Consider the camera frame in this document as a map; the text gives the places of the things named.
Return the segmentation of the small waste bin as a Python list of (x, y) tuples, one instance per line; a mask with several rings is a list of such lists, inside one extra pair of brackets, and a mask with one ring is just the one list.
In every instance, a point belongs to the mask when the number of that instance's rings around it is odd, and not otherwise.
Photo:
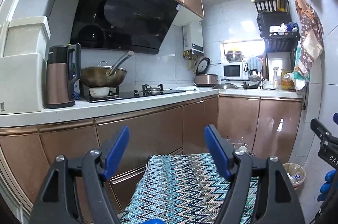
[(284, 163), (283, 167), (291, 181), (293, 188), (299, 188), (306, 178), (305, 170), (300, 165), (290, 162)]

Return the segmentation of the clear plastic utensil holder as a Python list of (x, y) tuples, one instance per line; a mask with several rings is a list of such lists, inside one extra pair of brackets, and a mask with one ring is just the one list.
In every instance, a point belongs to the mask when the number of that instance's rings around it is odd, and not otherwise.
[(255, 156), (252, 147), (248, 145), (243, 137), (227, 136), (227, 141), (233, 145), (234, 149), (245, 151), (250, 156)]

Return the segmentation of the yellow bottle on counter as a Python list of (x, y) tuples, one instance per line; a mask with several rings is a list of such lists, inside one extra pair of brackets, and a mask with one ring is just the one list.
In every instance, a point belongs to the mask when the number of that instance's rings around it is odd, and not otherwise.
[(294, 89), (294, 82), (292, 80), (293, 78), (293, 74), (286, 70), (283, 69), (281, 72), (281, 88), (283, 90), (290, 90), (290, 89)]

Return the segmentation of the zigzag knit table mat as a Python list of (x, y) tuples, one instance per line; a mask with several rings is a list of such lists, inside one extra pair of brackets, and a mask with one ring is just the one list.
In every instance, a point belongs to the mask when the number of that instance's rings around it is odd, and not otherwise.
[(154, 155), (121, 223), (214, 223), (230, 190), (210, 153)]

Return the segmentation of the white bowl under wok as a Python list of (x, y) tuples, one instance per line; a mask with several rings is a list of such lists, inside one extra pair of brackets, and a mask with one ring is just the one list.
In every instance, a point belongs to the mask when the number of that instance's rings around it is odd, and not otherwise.
[(102, 98), (109, 96), (110, 87), (89, 88), (89, 94), (94, 98)]

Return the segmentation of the copper electric kettle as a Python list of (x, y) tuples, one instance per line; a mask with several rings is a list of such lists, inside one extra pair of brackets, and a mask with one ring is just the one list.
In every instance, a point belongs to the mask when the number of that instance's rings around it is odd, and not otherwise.
[(51, 46), (46, 72), (46, 107), (75, 105), (75, 82), (81, 74), (81, 45)]

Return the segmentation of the black gas stove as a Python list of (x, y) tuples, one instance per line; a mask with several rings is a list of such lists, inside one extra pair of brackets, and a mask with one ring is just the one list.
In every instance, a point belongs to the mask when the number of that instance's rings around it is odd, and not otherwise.
[(142, 97), (151, 97), (158, 95), (169, 95), (176, 93), (184, 93), (183, 90), (165, 90), (163, 84), (159, 84), (156, 87), (151, 87), (148, 84), (142, 85), (142, 90), (133, 90), (129, 92), (121, 92), (119, 87), (109, 89), (109, 94), (106, 97), (93, 97), (90, 94), (89, 88), (85, 85), (82, 86), (81, 95), (86, 101), (90, 103), (99, 103), (113, 100), (124, 100)]

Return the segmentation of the steel pot lid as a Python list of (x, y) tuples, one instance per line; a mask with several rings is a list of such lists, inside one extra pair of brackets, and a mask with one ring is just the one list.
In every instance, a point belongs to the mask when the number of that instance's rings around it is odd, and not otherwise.
[(221, 82), (215, 86), (213, 86), (213, 89), (238, 89), (238, 87), (234, 84), (232, 84), (228, 79), (222, 79)]

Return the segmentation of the brass wok with lid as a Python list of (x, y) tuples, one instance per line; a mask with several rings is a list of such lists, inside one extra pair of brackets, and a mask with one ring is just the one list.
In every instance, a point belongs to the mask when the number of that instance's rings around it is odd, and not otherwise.
[(113, 66), (98, 65), (82, 69), (80, 80), (89, 88), (118, 87), (128, 73), (121, 65), (133, 55), (134, 52), (129, 50), (122, 55)]

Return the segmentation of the white microwave oven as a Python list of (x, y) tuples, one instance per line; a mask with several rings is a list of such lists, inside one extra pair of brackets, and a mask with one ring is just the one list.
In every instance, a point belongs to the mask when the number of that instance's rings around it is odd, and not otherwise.
[(248, 63), (245, 61), (241, 62), (226, 62), (223, 65), (224, 78), (229, 80), (248, 80), (249, 71)]

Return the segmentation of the copper rice cooker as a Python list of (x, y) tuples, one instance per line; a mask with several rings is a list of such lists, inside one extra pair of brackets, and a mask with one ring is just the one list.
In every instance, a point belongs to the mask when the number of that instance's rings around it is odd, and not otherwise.
[(202, 57), (195, 69), (194, 84), (198, 87), (214, 87), (218, 84), (218, 76), (216, 74), (207, 74), (210, 66), (210, 58)]

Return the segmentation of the white storage box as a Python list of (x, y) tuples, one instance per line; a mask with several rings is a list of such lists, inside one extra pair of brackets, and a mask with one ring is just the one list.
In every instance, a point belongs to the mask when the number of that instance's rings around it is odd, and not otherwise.
[(5, 21), (1, 29), (1, 114), (39, 112), (45, 108), (45, 16)]

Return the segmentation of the black range hood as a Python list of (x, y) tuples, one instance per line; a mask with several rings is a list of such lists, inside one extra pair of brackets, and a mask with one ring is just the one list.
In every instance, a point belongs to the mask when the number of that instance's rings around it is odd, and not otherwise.
[(175, 0), (79, 0), (71, 44), (158, 54), (179, 8)]

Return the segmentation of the black wall storage rack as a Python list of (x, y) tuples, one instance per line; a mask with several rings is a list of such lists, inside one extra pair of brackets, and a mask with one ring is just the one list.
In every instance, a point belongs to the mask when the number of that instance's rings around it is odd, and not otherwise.
[(292, 22), (288, 0), (252, 0), (257, 25), (265, 42), (265, 52), (292, 52), (300, 39), (298, 25)]

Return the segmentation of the white wall water heater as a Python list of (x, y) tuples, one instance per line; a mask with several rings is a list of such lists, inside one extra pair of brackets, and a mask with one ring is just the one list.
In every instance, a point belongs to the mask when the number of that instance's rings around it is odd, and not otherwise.
[(201, 22), (195, 21), (183, 27), (183, 47), (191, 54), (204, 55)]

